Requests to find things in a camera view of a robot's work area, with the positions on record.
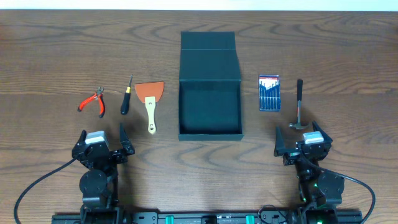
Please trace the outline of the red handled pliers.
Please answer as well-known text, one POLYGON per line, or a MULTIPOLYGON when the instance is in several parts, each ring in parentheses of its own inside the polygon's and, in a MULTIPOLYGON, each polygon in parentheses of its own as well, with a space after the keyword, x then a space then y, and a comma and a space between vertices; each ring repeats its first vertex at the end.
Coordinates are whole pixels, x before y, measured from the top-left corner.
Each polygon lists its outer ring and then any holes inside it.
POLYGON ((79 106, 77 108, 77 111, 78 112, 83 111, 83 108, 87 104, 91 103, 94 100, 98 100, 98 102, 99 102, 99 115, 98 116, 99 116, 99 118, 102 118, 104 116, 104 114, 105 114, 105 111, 106 111, 105 103, 103 101, 103 91, 104 91, 104 88, 99 86, 98 89, 94 92, 93 95, 91 95, 90 97, 86 98, 85 100, 83 100, 79 104, 79 106))

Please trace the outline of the orange scraper wooden handle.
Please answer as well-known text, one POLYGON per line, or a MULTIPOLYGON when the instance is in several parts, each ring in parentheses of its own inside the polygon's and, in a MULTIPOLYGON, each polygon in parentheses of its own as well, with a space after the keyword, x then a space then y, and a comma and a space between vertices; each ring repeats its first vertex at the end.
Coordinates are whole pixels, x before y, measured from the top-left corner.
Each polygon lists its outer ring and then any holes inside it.
POLYGON ((136 94, 140 101, 145 104, 148 115, 148 132, 155 134, 156 103, 161 99, 164 92, 164 82, 137 83, 134 85, 136 94))

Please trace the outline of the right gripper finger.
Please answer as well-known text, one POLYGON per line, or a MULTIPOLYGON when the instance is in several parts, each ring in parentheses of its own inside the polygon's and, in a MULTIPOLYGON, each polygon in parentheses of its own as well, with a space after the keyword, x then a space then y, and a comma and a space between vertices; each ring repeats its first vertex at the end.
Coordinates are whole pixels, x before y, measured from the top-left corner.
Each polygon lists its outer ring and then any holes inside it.
POLYGON ((282 132, 278 126, 275 128, 275 135, 276 135, 276 139, 275 139, 275 148, 274 149, 275 150, 284 150, 285 149, 284 140, 282 137, 282 132))
POLYGON ((322 130, 322 128, 318 125, 316 121, 312 121, 312 128, 314 131, 320 132, 325 141, 331 141, 331 137, 329 137, 329 135, 327 135, 327 133, 322 130))

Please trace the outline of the black handled claw hammer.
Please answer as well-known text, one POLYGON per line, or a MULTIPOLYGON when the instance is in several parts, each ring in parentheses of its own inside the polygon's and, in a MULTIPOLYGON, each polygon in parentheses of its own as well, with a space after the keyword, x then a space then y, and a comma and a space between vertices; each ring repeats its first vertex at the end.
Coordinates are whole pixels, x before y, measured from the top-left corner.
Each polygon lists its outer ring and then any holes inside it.
POLYGON ((297 122, 289 124, 289 128, 295 130, 303 130, 308 128, 308 125, 304 125, 301 123, 302 91, 303 91, 303 80, 298 79, 297 80, 297 122))

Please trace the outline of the black yellow screwdriver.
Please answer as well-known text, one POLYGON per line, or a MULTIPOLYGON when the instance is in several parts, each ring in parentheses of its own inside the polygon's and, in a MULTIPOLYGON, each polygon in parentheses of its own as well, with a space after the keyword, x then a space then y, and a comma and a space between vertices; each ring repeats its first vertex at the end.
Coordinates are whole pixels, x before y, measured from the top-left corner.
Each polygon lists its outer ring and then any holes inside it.
POLYGON ((129 111, 129 102, 131 97, 131 83, 132 83, 133 75, 130 75, 129 85, 126 88, 126 92, 124 94, 123 102, 121 104, 120 112, 122 115, 126 115, 129 111))

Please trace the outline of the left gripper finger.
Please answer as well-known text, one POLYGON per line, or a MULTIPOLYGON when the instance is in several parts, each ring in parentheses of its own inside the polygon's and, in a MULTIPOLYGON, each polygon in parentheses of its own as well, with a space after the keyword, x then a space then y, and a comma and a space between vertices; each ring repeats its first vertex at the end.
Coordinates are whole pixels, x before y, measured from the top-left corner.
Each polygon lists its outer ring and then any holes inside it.
POLYGON ((85 144, 86 135, 87 135, 87 132, 85 130, 83 130, 81 132, 80 137, 79 137, 79 139, 78 139, 76 144, 77 145, 84 145, 85 144))
POLYGON ((131 149, 132 144, 130 142, 130 139, 128 138, 126 131, 124 129, 124 125, 120 123, 119 125, 119 138, 120 138, 120 143, 124 149, 131 149))

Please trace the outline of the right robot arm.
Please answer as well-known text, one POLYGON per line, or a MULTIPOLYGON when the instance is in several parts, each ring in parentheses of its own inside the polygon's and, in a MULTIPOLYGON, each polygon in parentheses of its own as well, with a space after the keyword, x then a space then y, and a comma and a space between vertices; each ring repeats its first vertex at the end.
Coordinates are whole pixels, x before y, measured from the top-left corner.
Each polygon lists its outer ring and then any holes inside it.
POLYGON ((285 147, 280 128, 275 129, 274 156, 285 166, 294 165, 303 205, 287 213, 287 223, 338 223, 336 206, 342 203, 344 178, 322 171, 319 161, 328 155, 332 138, 316 122, 313 131, 303 134, 294 148, 285 147))

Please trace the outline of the precision screwdriver set case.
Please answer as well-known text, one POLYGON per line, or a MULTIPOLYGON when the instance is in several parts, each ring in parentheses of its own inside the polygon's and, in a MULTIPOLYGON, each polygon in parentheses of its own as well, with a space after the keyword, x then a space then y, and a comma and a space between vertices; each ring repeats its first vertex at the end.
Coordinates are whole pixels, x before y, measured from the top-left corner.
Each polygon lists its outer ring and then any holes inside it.
POLYGON ((278 75, 260 74, 258 77, 259 110, 280 111, 280 80, 278 75))

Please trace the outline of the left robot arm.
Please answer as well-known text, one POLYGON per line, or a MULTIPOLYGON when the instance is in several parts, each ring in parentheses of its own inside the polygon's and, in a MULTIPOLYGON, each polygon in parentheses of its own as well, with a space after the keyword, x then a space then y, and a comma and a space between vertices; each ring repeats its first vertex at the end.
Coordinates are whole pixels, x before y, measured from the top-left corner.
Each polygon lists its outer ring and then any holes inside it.
POLYGON ((84 165, 88 172, 80 179, 83 205, 78 223, 131 223, 132 216, 118 205, 118 164, 135 154, 124 126, 119 126, 122 148, 109 149, 104 131, 87 133, 85 130, 72 149, 72 158, 84 165))

